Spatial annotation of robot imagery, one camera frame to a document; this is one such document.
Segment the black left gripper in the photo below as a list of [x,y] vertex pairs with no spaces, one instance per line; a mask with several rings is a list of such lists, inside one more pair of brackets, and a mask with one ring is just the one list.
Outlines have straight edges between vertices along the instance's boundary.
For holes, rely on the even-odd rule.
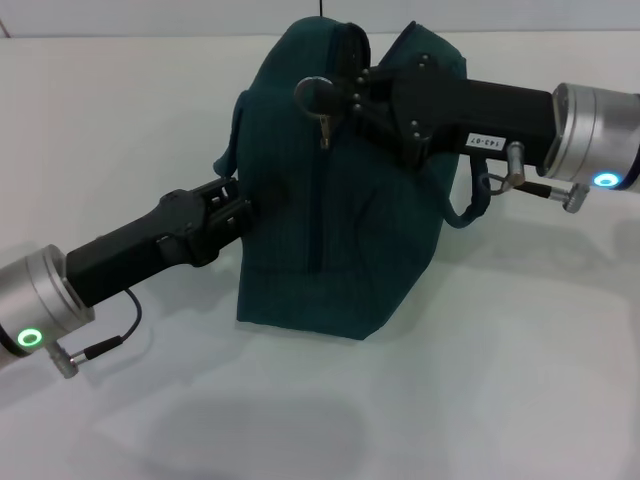
[[[211,263],[252,227],[252,203],[238,196],[233,177],[170,192],[146,215],[70,251],[67,280],[92,307],[170,267]],[[205,201],[214,201],[208,215]]]

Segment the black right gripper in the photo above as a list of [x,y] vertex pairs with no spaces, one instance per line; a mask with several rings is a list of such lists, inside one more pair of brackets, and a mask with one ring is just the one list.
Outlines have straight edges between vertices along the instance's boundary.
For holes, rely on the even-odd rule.
[[294,101],[309,116],[346,114],[357,135],[392,153],[401,168],[422,168],[437,153],[505,160],[514,142],[524,146],[525,163],[538,167],[556,138],[550,93],[458,79],[426,60],[308,76]]

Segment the dark teal insulated lunch bag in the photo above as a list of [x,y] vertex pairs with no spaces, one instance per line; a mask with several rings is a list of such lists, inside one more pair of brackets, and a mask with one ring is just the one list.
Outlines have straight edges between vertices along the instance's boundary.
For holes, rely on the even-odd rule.
[[334,125],[324,137],[296,104],[297,84],[370,63],[365,32],[308,17],[293,23],[238,98],[214,170],[236,177],[265,211],[243,237],[237,318],[244,323],[363,340],[380,329],[428,268],[443,225],[463,228],[490,196],[471,164],[472,196],[450,203],[458,158],[411,172],[392,153]]

